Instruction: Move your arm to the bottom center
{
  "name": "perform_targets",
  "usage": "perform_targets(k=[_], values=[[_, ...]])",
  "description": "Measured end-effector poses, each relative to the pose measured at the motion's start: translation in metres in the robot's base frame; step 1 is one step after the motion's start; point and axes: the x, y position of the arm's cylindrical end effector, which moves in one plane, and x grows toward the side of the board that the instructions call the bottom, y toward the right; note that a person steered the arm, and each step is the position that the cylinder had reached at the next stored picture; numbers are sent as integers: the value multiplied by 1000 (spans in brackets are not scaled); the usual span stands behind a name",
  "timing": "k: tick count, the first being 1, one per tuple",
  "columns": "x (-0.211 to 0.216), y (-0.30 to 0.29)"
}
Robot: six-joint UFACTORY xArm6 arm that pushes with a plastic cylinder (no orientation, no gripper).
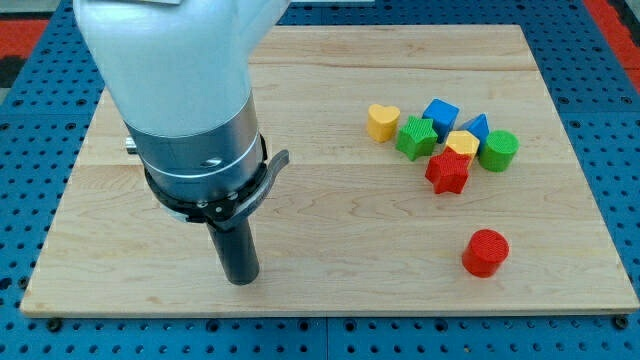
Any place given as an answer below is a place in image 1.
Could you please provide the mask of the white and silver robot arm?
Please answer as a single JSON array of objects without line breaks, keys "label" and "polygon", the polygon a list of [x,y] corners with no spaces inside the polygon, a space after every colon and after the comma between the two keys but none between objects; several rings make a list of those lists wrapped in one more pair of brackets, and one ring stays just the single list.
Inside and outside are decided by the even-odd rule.
[{"label": "white and silver robot arm", "polygon": [[289,0],[73,3],[141,161],[165,193],[212,201],[264,160],[248,60]]}]

